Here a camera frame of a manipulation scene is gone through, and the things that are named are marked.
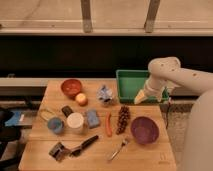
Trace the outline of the yellow gripper fingers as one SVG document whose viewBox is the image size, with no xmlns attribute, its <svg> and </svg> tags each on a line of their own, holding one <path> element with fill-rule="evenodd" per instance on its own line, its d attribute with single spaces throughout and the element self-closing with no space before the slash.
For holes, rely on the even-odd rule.
<svg viewBox="0 0 213 171">
<path fill-rule="evenodd" d="M 138 92 L 138 94 L 136 95 L 136 97 L 134 98 L 134 103 L 135 103 L 135 104 L 139 104 L 139 103 L 141 103 L 142 101 L 144 101 L 144 100 L 146 100 L 146 99 L 147 99 L 147 97 L 146 97 L 146 95 L 145 95 L 145 93 L 144 93 L 144 90 L 141 89 L 141 90 Z"/>
</svg>

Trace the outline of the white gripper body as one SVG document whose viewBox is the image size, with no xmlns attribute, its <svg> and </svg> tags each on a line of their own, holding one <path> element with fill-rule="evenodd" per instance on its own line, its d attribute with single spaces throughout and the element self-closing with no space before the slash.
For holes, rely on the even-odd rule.
<svg viewBox="0 0 213 171">
<path fill-rule="evenodd" d="M 144 84 L 144 93 L 147 97 L 155 96 L 161 98 L 164 90 L 164 81 L 154 77 L 149 77 Z"/>
</svg>

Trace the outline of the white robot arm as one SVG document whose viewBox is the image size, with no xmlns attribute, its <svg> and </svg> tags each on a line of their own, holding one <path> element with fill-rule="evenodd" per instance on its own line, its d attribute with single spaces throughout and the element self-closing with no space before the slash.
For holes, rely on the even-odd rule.
<svg viewBox="0 0 213 171">
<path fill-rule="evenodd" d="M 149 77 L 134 97 L 140 104 L 149 97 L 162 99 L 168 82 L 192 93 L 181 101 L 193 101 L 184 146 L 177 171 L 213 171 L 213 73 L 187 69 L 177 57 L 152 59 L 148 64 Z"/>
</svg>

